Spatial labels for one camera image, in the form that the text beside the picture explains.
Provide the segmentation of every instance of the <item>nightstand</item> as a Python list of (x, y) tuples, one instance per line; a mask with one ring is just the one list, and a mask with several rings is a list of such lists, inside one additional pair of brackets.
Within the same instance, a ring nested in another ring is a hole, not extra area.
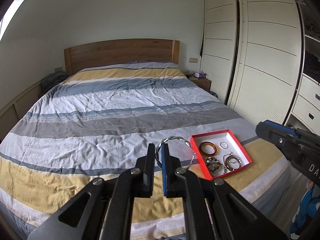
[(194, 76), (191, 76), (189, 78), (194, 84), (196, 84), (198, 87), (204, 89), (204, 90), (210, 90), (211, 86), (211, 80), (206, 78), (196, 78)]

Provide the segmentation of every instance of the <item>bed sheet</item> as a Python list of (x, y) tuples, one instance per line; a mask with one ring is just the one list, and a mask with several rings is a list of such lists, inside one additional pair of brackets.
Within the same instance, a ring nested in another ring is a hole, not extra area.
[[(0, 213), (26, 239), (93, 178), (115, 178), (133, 167), (149, 143), (224, 129), (253, 160), (225, 180), (267, 214), (290, 181), (286, 159), (176, 64), (82, 70), (41, 97), (0, 144)], [(168, 144), (187, 165), (192, 149)], [(197, 161), (190, 169), (203, 175)], [(155, 171), (153, 196), (135, 199), (131, 238), (185, 239), (182, 200), (163, 196), (161, 170)]]

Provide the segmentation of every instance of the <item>wall outlet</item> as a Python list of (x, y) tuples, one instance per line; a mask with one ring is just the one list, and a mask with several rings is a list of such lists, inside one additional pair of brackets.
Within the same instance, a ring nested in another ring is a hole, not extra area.
[(57, 67), (57, 68), (54, 69), (54, 72), (55, 72), (55, 73), (61, 72), (61, 71), (62, 71), (62, 67)]
[(198, 63), (198, 59), (197, 59), (197, 58), (194, 58), (194, 57), (191, 57), (191, 58), (189, 59), (189, 62), (191, 62), (191, 63)]

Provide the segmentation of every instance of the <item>bolt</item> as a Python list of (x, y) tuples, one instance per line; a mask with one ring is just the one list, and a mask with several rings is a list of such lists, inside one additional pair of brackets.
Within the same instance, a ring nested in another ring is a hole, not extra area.
[(131, 169), (131, 174), (132, 175), (137, 175), (140, 174), (141, 170), (139, 168), (132, 168)]
[(223, 185), (223, 183), (224, 183), (224, 180), (223, 179), (220, 179), (220, 178), (216, 178), (216, 179), (214, 179), (214, 184), (216, 185), (216, 186), (221, 186), (221, 185)]
[(103, 182), (103, 179), (101, 179), (101, 178), (95, 178), (92, 181), (93, 185), (95, 185), (95, 186), (101, 185), (102, 182)]
[(176, 173), (178, 173), (178, 174), (186, 173), (186, 171), (187, 170), (185, 168), (182, 168), (182, 167), (179, 167), (179, 168), (176, 169)]

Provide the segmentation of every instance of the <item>brown bangle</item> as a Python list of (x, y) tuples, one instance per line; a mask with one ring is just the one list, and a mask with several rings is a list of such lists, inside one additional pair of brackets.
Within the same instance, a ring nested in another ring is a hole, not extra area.
[[(209, 145), (212, 147), (212, 149), (214, 150), (213, 153), (206, 153), (202, 150), (202, 145)], [(199, 152), (202, 154), (202, 155), (214, 155), (215, 153), (217, 153), (217, 148), (216, 146), (212, 143), (212, 142), (202, 142), (200, 145), (199, 145)]]

